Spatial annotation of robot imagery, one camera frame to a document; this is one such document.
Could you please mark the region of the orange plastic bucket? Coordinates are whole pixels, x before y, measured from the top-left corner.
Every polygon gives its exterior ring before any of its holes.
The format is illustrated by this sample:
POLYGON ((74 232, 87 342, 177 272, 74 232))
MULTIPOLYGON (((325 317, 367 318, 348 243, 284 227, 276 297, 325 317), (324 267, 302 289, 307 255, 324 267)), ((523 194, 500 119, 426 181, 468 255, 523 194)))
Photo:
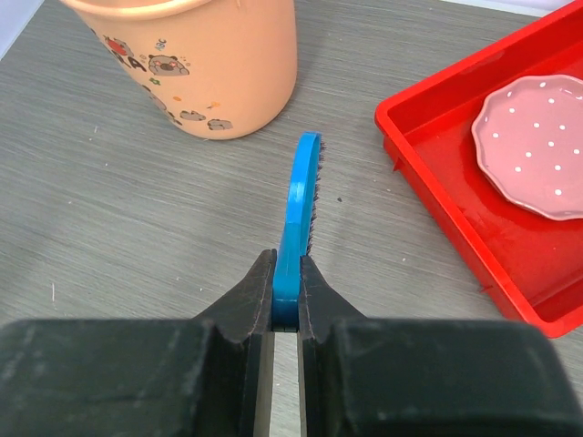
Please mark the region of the orange plastic bucket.
POLYGON ((195 137, 247 136, 291 99, 295 4, 282 0, 68 1, 169 122, 195 137))

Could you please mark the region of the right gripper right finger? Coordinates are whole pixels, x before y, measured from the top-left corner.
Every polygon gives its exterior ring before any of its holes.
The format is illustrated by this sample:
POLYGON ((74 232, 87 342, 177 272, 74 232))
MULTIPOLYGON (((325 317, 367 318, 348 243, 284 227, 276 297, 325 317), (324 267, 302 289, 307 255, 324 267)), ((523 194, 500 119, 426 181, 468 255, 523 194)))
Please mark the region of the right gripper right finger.
POLYGON ((550 340, 507 320, 368 318, 302 260, 305 436, 579 436, 550 340))

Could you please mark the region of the blue hand brush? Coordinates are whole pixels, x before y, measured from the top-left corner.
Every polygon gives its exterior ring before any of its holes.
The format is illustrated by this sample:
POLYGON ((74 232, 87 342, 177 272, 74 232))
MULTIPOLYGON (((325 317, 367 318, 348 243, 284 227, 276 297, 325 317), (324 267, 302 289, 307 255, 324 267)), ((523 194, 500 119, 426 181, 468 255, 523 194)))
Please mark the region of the blue hand brush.
POLYGON ((315 202, 322 168, 322 135, 305 132, 295 151, 285 219, 272 282, 272 327, 275 331, 298 329, 301 261, 312 244, 315 202))

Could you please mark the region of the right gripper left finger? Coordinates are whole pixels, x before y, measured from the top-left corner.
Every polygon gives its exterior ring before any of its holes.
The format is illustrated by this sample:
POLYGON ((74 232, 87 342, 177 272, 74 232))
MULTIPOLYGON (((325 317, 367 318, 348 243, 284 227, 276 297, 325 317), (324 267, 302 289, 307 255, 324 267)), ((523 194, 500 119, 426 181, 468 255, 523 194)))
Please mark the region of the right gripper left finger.
POLYGON ((266 436, 276 253, 191 319, 19 320, 1 330, 4 436, 266 436))

